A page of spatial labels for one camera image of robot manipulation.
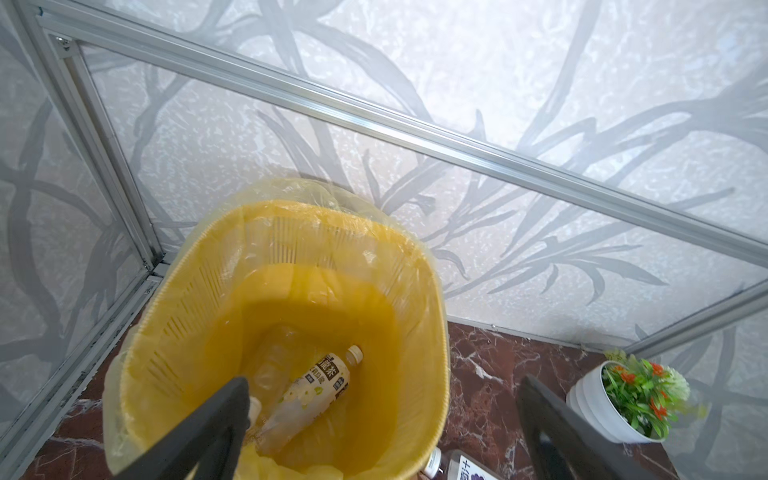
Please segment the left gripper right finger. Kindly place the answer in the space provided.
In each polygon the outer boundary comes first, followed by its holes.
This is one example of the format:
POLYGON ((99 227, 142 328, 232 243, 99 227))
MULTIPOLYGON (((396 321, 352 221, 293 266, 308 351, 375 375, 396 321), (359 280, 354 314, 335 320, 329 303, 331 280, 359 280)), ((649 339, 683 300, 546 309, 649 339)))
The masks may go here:
POLYGON ((518 388, 521 428, 539 479, 652 479, 537 378, 518 388))

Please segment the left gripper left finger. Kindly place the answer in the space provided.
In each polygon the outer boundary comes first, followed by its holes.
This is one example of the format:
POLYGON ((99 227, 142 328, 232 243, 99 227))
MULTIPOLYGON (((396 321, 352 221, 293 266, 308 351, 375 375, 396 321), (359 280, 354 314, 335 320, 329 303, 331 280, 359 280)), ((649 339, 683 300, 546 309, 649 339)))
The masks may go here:
POLYGON ((246 430, 250 397, 243 377, 230 380, 117 479, 232 479, 246 430))

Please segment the clear bottle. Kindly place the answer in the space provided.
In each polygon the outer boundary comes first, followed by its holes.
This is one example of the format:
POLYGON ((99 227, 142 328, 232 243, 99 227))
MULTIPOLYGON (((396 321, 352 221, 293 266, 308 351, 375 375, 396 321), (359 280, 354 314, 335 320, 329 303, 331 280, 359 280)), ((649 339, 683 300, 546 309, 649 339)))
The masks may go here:
POLYGON ((250 396, 267 417, 290 384, 307 369, 317 353, 315 339, 287 325, 267 330, 243 358, 250 396))

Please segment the white label tea bottle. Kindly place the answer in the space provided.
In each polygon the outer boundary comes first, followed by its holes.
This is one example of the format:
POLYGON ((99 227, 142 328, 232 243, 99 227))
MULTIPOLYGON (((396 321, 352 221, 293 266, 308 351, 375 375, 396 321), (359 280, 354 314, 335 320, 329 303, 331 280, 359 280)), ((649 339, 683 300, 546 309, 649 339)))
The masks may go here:
POLYGON ((343 357, 329 353, 298 377, 284 392, 255 436, 262 456, 277 455, 309 427, 348 388, 351 371, 364 354, 351 345, 343 357))

